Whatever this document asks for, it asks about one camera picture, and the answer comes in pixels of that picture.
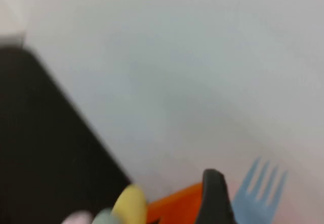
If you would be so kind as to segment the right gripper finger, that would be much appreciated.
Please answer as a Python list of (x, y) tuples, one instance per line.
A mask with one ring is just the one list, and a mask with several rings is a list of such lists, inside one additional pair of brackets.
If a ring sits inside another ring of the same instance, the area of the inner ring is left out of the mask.
[(203, 172), (202, 199), (196, 223), (235, 223), (225, 177), (215, 169), (206, 169)]

